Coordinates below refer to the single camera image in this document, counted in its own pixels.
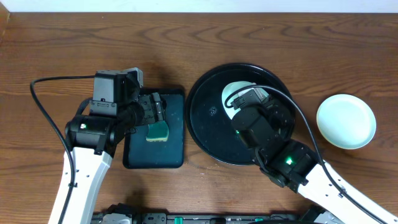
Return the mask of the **green yellow sponge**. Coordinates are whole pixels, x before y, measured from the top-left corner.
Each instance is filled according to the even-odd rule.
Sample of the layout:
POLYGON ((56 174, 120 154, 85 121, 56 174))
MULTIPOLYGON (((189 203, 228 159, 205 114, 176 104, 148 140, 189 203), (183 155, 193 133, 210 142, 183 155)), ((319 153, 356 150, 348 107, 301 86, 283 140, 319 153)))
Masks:
POLYGON ((166 121, 158 121, 148 125, 146 141, 160 142, 167 141, 169 138, 169 126, 166 121))

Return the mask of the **light green plate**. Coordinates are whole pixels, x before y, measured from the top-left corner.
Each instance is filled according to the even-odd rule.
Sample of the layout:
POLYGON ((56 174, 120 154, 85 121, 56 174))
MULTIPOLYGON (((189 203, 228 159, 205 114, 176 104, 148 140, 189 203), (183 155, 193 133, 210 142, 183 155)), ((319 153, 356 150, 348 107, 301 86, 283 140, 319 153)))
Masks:
MULTIPOLYGON (((227 84, 221 94, 221 99, 222 99, 222 104, 223 104, 223 108, 224 111, 226 112, 226 114, 228 115, 228 117, 230 119, 232 119, 234 117, 234 115, 240 111, 240 109, 234 109, 234 108, 227 108, 224 104, 226 102, 227 97, 229 97, 233 92, 235 92, 238 89, 241 89, 245 86, 251 86, 251 85, 255 85, 256 83, 251 83, 251 82, 247 82, 247 81, 238 81, 238 82, 232 82, 227 84)), ((269 94, 262 88, 250 88, 247 90, 243 90, 240 91, 239 93, 233 95, 229 100, 228 100, 228 105, 232 105, 233 100, 235 100, 236 98, 238 98, 239 96, 243 96, 246 92, 248 92, 249 90, 254 90, 260 97, 261 100, 266 99, 269 94)))
POLYGON ((321 135, 330 144, 347 150, 369 144, 377 129, 376 117, 368 104, 348 94, 325 99, 318 107, 316 121, 321 135))

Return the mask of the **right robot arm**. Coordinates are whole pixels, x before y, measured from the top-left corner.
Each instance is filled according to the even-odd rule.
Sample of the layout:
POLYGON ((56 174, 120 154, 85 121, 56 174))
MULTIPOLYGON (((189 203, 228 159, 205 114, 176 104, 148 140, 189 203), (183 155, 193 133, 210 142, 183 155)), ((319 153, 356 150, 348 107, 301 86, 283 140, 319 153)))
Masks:
POLYGON ((227 97, 224 106, 236 111, 233 128, 273 183, 317 203, 343 223, 397 223, 397 216, 345 181, 317 147, 310 149, 290 137, 290 109, 300 110, 294 100, 246 93, 227 97))

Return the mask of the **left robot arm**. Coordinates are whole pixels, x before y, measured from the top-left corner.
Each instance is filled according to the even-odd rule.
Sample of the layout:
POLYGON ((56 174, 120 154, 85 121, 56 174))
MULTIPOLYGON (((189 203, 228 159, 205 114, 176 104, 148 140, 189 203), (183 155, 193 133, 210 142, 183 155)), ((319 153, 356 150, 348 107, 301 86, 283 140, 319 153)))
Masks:
POLYGON ((114 157, 117 144, 126 139, 126 154, 133 151, 132 129, 147 126, 139 140, 136 162, 124 160, 128 169, 162 168, 164 158, 150 154, 145 146, 167 141, 167 131, 154 132, 166 124, 167 102, 157 92, 130 100, 84 100, 67 124, 64 142, 63 176, 50 223, 89 223, 102 181, 114 157))

